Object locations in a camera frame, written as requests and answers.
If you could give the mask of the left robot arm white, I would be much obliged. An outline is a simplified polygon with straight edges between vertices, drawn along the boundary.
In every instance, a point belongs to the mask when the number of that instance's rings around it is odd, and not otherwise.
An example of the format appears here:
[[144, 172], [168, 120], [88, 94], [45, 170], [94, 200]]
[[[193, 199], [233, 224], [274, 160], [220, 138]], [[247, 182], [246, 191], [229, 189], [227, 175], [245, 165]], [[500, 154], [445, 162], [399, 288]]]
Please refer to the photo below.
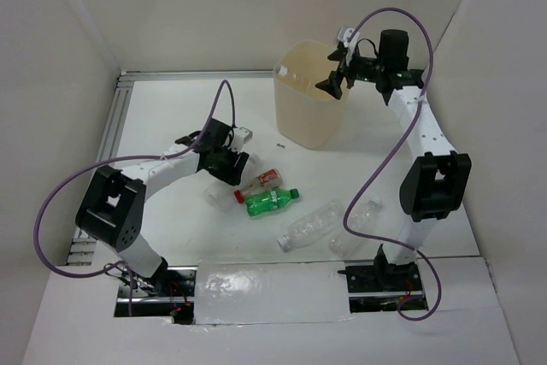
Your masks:
[[203, 131], [176, 139], [157, 158], [124, 168], [101, 166], [76, 214], [76, 226], [126, 262], [147, 294], [162, 294], [168, 288], [168, 263], [141, 234], [146, 201], [203, 170], [228, 185], [238, 185], [250, 157], [243, 147], [252, 136], [248, 128], [213, 119]]

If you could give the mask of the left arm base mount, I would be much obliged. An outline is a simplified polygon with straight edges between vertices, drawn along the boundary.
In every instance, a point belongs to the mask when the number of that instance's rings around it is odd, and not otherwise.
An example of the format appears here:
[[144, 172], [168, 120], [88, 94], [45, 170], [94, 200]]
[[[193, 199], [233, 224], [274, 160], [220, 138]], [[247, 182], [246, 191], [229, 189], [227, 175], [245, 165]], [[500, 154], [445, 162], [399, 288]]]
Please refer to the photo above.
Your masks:
[[166, 279], [156, 286], [136, 274], [130, 278], [125, 267], [107, 275], [118, 285], [115, 318], [161, 317], [177, 325], [194, 323], [197, 267], [169, 267]]

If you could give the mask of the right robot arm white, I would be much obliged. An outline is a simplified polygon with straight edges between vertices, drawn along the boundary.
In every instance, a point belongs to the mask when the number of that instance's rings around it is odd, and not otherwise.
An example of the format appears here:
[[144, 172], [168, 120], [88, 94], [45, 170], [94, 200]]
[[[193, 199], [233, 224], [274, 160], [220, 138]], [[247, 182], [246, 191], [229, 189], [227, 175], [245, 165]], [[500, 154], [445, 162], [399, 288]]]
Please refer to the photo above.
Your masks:
[[416, 250], [438, 221], [461, 206], [472, 163], [444, 136], [427, 101], [422, 71], [408, 67], [409, 35], [397, 29], [382, 31], [372, 57], [361, 55], [359, 36], [350, 27], [339, 31], [337, 48], [328, 56], [338, 66], [316, 88], [340, 99], [344, 85], [372, 83], [408, 134], [413, 163], [399, 189], [408, 219], [396, 241], [382, 245], [385, 261], [373, 269], [376, 286], [390, 290], [403, 278], [400, 266], [415, 261]]

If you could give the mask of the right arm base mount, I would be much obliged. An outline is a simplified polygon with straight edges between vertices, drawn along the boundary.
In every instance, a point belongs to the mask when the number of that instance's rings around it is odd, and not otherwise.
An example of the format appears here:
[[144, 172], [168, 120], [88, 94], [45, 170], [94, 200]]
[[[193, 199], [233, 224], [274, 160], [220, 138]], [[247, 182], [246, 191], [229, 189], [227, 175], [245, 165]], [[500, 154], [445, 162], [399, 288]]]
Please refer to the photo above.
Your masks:
[[338, 271], [346, 282], [352, 314], [428, 309], [415, 262], [390, 264], [379, 247], [372, 262], [346, 263]]

